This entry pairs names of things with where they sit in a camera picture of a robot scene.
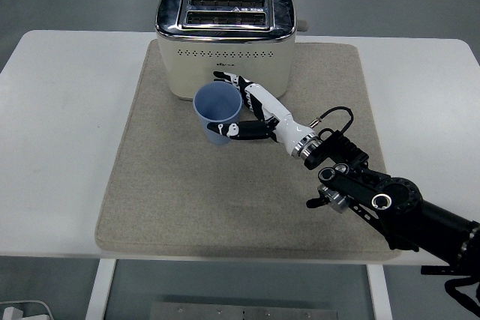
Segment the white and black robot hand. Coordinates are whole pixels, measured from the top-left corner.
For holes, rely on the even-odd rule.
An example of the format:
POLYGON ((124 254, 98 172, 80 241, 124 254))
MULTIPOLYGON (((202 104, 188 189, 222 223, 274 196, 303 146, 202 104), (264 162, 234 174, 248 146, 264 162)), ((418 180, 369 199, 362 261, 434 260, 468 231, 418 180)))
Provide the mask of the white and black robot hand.
POLYGON ((215 71, 214 80, 234 86, 243 104, 255 115, 253 121, 210 122, 207 128, 234 140, 273 139, 285 146, 286 152, 306 159, 320 144, 313 129, 297 123, 291 112, 269 91, 233 73, 215 71))

